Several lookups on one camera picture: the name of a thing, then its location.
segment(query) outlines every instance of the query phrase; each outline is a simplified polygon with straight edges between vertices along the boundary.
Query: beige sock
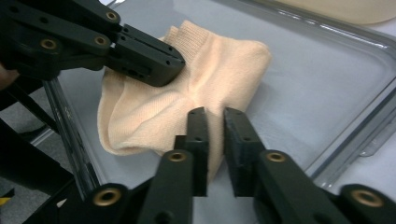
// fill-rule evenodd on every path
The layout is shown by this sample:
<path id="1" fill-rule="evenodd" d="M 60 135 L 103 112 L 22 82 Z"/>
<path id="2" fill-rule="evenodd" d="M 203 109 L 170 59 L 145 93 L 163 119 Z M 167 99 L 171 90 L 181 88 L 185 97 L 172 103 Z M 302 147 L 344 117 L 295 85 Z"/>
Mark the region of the beige sock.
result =
<path id="1" fill-rule="evenodd" d="M 107 69 L 98 111 L 105 150 L 129 155 L 173 149 L 176 135 L 186 134 L 187 113 L 206 109 L 209 131 L 209 178 L 223 152 L 223 109 L 245 111 L 271 60 L 257 41 L 215 35 L 189 21 L 172 27 L 163 40 L 186 60 L 178 77 L 155 88 Z"/>

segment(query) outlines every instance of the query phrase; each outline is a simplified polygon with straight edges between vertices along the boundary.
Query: transparent bin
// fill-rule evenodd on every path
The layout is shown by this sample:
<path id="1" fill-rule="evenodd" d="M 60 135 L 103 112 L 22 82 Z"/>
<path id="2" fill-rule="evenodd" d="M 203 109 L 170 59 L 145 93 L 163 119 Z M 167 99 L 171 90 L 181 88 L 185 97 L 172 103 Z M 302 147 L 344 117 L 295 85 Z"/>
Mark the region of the transparent bin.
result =
<path id="1" fill-rule="evenodd" d="M 392 37 L 272 1 L 134 0 L 115 10 L 122 22 L 156 37 L 189 20 L 268 45 L 273 60 L 247 115 L 268 148 L 290 154 L 323 188 L 394 127 Z M 103 150 L 96 126 L 102 74 L 76 69 L 45 84 L 83 195 L 108 182 L 134 188 L 159 161 L 153 152 L 120 157 Z M 233 197 L 224 164 L 208 197 L 194 199 L 194 223 L 215 222 L 255 222 L 251 199 Z"/>

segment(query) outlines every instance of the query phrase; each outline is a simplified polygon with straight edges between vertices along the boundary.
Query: screw hole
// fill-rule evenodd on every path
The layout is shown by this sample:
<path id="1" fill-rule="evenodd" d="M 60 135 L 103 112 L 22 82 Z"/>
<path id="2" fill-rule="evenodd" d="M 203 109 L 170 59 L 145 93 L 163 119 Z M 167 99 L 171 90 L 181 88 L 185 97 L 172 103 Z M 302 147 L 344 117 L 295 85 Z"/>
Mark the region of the screw hole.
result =
<path id="1" fill-rule="evenodd" d="M 267 154 L 267 159 L 270 161 L 282 162 L 286 160 L 286 157 L 280 153 L 272 152 Z"/>
<path id="2" fill-rule="evenodd" d="M 9 10 L 13 13 L 18 13 L 20 10 L 17 7 L 10 7 Z"/>
<path id="3" fill-rule="evenodd" d="M 184 161 L 186 160 L 186 155 L 180 152 L 172 153 L 169 158 L 170 161 Z"/>
<path id="4" fill-rule="evenodd" d="M 117 15 L 114 14 L 113 12 L 107 12 L 106 15 L 107 15 L 107 17 L 108 17 L 109 19 L 111 19 L 111 20 L 113 20 L 113 21 L 117 19 Z"/>
<path id="5" fill-rule="evenodd" d="M 106 44 L 106 40 L 104 38 L 102 38 L 101 36 L 98 36 L 95 38 L 95 42 L 98 45 L 105 45 Z"/>
<path id="6" fill-rule="evenodd" d="M 41 21 L 41 23 L 45 23 L 45 24 L 49 23 L 49 20 L 45 17 L 41 17 L 40 21 Z"/>
<path id="7" fill-rule="evenodd" d="M 384 205 L 384 202 L 380 197 L 378 197 L 376 194 L 368 190 L 364 190 L 364 189 L 353 190 L 352 197 L 359 203 L 362 203 L 370 207 L 382 207 Z"/>
<path id="8" fill-rule="evenodd" d="M 44 49 L 56 49 L 56 43 L 50 39 L 43 39 L 41 40 L 41 47 Z"/>
<path id="9" fill-rule="evenodd" d="M 121 197 L 119 189 L 104 189 L 93 197 L 93 203 L 98 206 L 109 206 L 116 203 Z"/>

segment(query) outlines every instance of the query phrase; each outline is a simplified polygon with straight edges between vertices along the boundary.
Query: fabric fold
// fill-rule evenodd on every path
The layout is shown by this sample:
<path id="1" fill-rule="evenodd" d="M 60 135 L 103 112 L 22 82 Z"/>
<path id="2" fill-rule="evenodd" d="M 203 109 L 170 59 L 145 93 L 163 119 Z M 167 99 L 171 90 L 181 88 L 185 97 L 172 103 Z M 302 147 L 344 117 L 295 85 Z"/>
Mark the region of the fabric fold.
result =
<path id="1" fill-rule="evenodd" d="M 187 113 L 204 106 L 209 131 L 209 178 L 222 159 L 223 109 L 245 111 L 271 60 L 257 41 L 213 34 L 189 21 L 171 27 L 163 41 L 177 49 L 186 66 L 170 84 L 155 88 L 107 69 L 98 111 L 104 149 L 117 155 L 173 149 L 186 134 Z"/>

